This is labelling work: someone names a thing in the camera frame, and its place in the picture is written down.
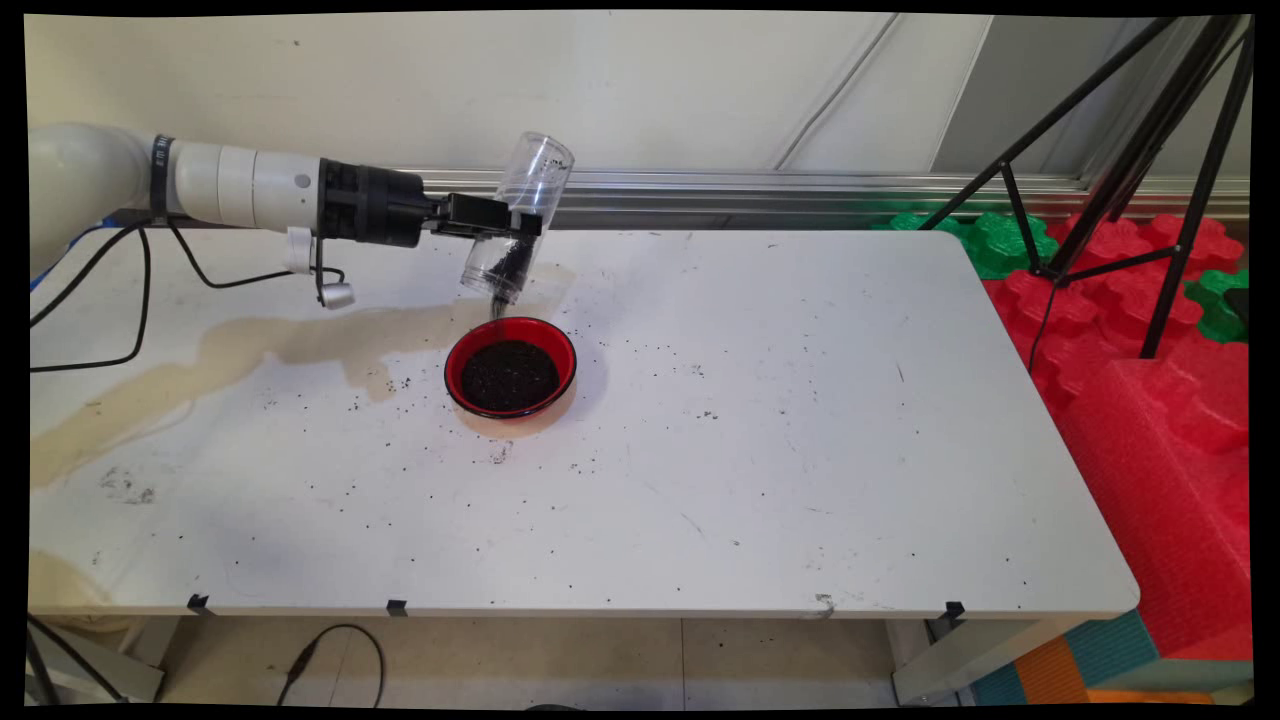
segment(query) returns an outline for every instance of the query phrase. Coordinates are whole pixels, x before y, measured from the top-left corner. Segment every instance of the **tile floor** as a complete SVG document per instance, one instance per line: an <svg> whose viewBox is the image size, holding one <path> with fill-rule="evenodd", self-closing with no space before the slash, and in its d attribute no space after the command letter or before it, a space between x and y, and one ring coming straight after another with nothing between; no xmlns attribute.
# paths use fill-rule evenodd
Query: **tile floor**
<svg viewBox="0 0 1280 720"><path fill-rule="evenodd" d="M383 644L383 707L783 710L893 707L878 621L189 618L161 702L273 705L298 651L335 621ZM378 657L330 632L287 705L367 707Z"/></svg>

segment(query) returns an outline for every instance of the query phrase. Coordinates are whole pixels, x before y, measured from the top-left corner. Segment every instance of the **scattered soil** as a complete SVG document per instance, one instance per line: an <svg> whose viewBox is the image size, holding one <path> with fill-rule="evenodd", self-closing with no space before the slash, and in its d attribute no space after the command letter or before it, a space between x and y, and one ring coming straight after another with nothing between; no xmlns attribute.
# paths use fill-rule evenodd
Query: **scattered soil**
<svg viewBox="0 0 1280 720"><path fill-rule="evenodd" d="M493 413L531 407L558 387L550 355L521 340L483 347L462 368L462 396Z"/></svg>

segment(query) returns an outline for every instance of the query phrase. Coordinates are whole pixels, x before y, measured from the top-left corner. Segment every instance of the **clear plastic cup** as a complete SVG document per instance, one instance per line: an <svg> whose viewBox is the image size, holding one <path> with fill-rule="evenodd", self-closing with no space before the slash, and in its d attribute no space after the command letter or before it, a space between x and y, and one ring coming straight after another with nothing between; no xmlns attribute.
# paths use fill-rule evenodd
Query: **clear plastic cup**
<svg viewBox="0 0 1280 720"><path fill-rule="evenodd" d="M572 170L573 154L567 147L549 136L526 132L516 143L494 199L513 213L539 215L545 233ZM477 240L462 270L462 284L493 296L494 315L500 314L499 309L515 304L525 288L540 243L541 236Z"/></svg>

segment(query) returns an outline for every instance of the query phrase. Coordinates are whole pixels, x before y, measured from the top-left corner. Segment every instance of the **bowl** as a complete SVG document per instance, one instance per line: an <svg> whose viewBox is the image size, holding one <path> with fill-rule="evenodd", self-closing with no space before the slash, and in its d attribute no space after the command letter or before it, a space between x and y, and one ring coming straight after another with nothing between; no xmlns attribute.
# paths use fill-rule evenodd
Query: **bowl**
<svg viewBox="0 0 1280 720"><path fill-rule="evenodd" d="M480 407L466 398L462 393L462 369L481 348L507 340L527 342L549 355L552 363L556 364L559 384L556 387L556 392L529 407L499 413ZM568 389L570 383L573 382L576 372L577 352L564 331L538 318L498 318L476 325L453 343L453 350L449 350L449 357L444 361L444 388L449 392L453 402L457 402L467 413L497 420L515 420L540 413L559 400Z"/></svg>

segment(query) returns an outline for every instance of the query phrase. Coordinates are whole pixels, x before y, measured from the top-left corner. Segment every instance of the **black cable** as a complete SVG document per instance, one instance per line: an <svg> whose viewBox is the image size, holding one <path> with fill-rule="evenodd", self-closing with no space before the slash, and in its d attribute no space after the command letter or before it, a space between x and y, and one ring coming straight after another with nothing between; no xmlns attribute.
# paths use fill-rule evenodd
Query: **black cable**
<svg viewBox="0 0 1280 720"><path fill-rule="evenodd" d="M128 232L137 229L138 237L142 238L142 314L138 318L138 337L134 338L133 341L133 350L124 357L116 357L115 360L97 360L95 363L70 363L67 365L42 365L38 368L32 368L31 369L32 373L58 373L61 370L86 370L88 368L108 368L111 365L123 365L138 356L138 351L142 350L142 336L145 336L147 332L147 314L151 305L151 243L147 242L147 231L145 231L138 223L134 223L134 225L124 228L124 231L120 231L119 233L113 236L111 240L106 241L106 243L104 243L102 247L100 247L99 251L93 254L93 258L88 261L88 264L86 264L84 268L81 269L79 274L76 275L76 279L73 279L70 284L63 288L63 292L58 293L58 297L55 297L52 302L46 305L44 310L37 313L36 316L31 319L31 327L36 327L37 323L44 320L49 315L49 313L54 310L54 307L58 307L58 305L60 305L63 300L67 300L67 296L70 295L70 291L76 290L76 287L79 286L81 281L83 281L88 275L88 272L92 270L95 265L97 265L97 261L101 260L104 255L106 255L106 251L114 247L115 242L118 242Z"/></svg>
<svg viewBox="0 0 1280 720"><path fill-rule="evenodd" d="M187 245L187 238L182 237L182 232L178 231L178 225L173 224L173 220L169 220L169 231L173 233L173 237L178 240L178 245L182 246L182 251L187 254L187 260L191 261L191 266L192 269L196 270L196 274L200 277L200 282L205 283L206 286L214 290L227 290L228 287L239 287L242 284L270 281L274 278L284 278L293 274L293 270L280 270L278 273L268 273L265 275L256 275L252 278L244 278L242 281L232 281L229 283L215 283L214 281L209 279L207 275L205 275L205 270L202 270L200 268L200 263L196 261L196 255L191 251L191 246ZM311 266L311 272L315 272L315 265ZM337 274L338 282L347 282L347 273L342 272L338 268L325 268L324 272Z"/></svg>
<svg viewBox="0 0 1280 720"><path fill-rule="evenodd" d="M140 220L140 222L133 223L131 225L125 225L120 232L113 234L111 240L108 240L106 242L104 242L102 247L99 247L97 252L95 252L93 256L90 258L88 263L84 263L84 266L81 268L81 272L77 273L74 278L72 278L72 282L67 283L67 287L64 287L63 291L58 293L58 297L54 297L52 302L50 302L49 305L45 305L44 310L41 310L40 313L36 313L36 315L31 319L31 327L33 328L33 327L38 325L40 322L44 320L46 315L49 315L59 305L61 305L63 300L67 300L67 296L69 296L77 287L79 287L79 283L84 282L84 278L88 277L90 272L93 270L95 266L97 266L99 261L102 259L104 255L108 254L108 251L110 251L113 247L115 247L116 242L120 242L120 240L124 236L129 234L131 232L133 232L136 229L141 229L146 224L147 224L146 220Z"/></svg>
<svg viewBox="0 0 1280 720"><path fill-rule="evenodd" d="M127 697L124 697L115 689L115 685L109 683L108 679L101 675L101 673L95 670L93 666L90 665L88 661L86 661L81 656L81 653L76 652L76 648L68 644L68 642L64 641L61 635L50 630L49 626L37 620L36 616L32 615L31 612L27 614L27 623L35 625L37 630L44 633L45 637L49 638L54 644L56 644L59 650L65 652L68 657L70 657L77 665L79 665L81 670L88 673L88 676L93 678L93 682L101 685L102 689L106 691L106 694L111 696L111 700L114 700L115 702L129 702Z"/></svg>
<svg viewBox="0 0 1280 720"><path fill-rule="evenodd" d="M54 682L49 679L45 659L40 657L36 638L31 637L29 626L27 628L27 662L31 662L31 670L36 674L36 684L40 685L40 693L45 696L40 698L40 705L61 705L63 701L58 697L58 691L54 689Z"/></svg>
<svg viewBox="0 0 1280 720"><path fill-rule="evenodd" d="M79 284L84 281L84 278L88 277L90 272L92 272L93 268L97 266L97 264L102 260L102 258L113 247L115 247L115 245L119 243L120 240L123 240L131 232L137 231L138 232L138 237L142 240L142 314L141 314L141 318L138 319L138 336L133 341L133 351L129 352L128 355L125 355L124 357L116 357L114 360L99 360L99 361L95 361L95 363L72 363L72 364L67 364L67 365L42 365L42 366L38 366L38 368L31 368L32 373L58 373L58 372L63 372L63 370L84 370L84 369L88 369L88 368L108 368L108 366L111 366L111 365L123 365L124 363L128 363L129 360L133 360L134 357L137 357L138 352L142 350L142 337L146 334L146 331L147 331L147 314L148 314L148 309L150 309L150 304L151 304L151 243L147 242L147 233L146 233L146 229L145 229L148 223L150 223L150 220L138 220L137 223L129 224L125 228L120 229L120 232L113 234L110 237L110 240L108 240L106 242L104 242L102 246L99 247L96 252L93 252L93 256L90 258L88 263L86 263L84 266L81 268L79 273L77 273L76 277L72 278L72 281L69 283L67 283L67 287L64 287L61 290L61 292L59 292L58 296L54 297L54 300L49 305L46 305L40 313L36 313L31 318L31 325L29 325L29 328L35 328L45 318L47 318L50 313L52 313L55 309L58 309L58 306L61 305L63 301L67 300L67 297L69 297L70 293L77 287L79 287ZM196 261L196 255L191 251L191 246L187 245L187 240L184 237L182 237L182 232L179 232L178 227L175 224L173 224L173 220L169 220L168 225L169 225L169 229L173 232L174 238L177 238L178 245L182 246L182 251L186 252L187 260L191 263L192 269L196 270L196 275L200 277L200 281L202 283L205 283L206 286L209 286L209 287L211 287L214 290L224 290L224 288L228 288L228 287L238 287L238 286L256 283L256 282L262 282L262 281L269 281L269 279L274 279L274 278L283 278L283 277L288 277L288 275L293 274L289 270L280 270L278 273L268 273L265 275L256 275L256 277L252 277L252 278L244 278L244 279L232 281L232 282L227 282L227 283L215 283L214 281L209 279L209 277L205 274L205 270L201 269L200 263ZM320 261L319 241L317 241L316 250L317 250L316 261L317 261L317 265L319 265L320 264L319 263ZM315 269L316 269L315 266L311 268L312 272L315 272ZM343 273L338 268L324 268L321 265L321 269L325 273L334 273L334 274L337 274L338 275L338 282L346 282L346 279L347 279L347 274ZM317 286L320 284L320 273L316 273L316 284Z"/></svg>
<svg viewBox="0 0 1280 720"><path fill-rule="evenodd" d="M378 644L378 638L360 625L340 623L338 625L329 625L328 628L320 630L320 634L302 648L302 652L298 653L298 659L294 660L293 666L289 667L289 674L284 679L284 687L280 689L280 697L275 701L276 706L284 705L284 696L289 694L289 688L292 688L293 683L302 676L302 671L307 669L307 665L311 662L311 656L315 655L316 646L320 644L320 638L325 637L329 630L337 630L338 628L360 630L366 638L369 638L369 642L374 643L374 650L378 651L378 697L374 698L374 707L378 707L378 705L383 702L383 687L387 684L387 659L383 656L383 646Z"/></svg>
<svg viewBox="0 0 1280 720"><path fill-rule="evenodd" d="M1041 329L1036 333L1036 340L1032 342L1032 351L1027 357L1027 374L1032 374L1036 369L1036 346L1039 345L1041 336L1044 334L1044 327L1048 325L1048 314L1053 309L1053 296L1057 295L1057 282L1053 282L1053 287L1048 291L1048 305L1044 306L1044 319L1041 320Z"/></svg>

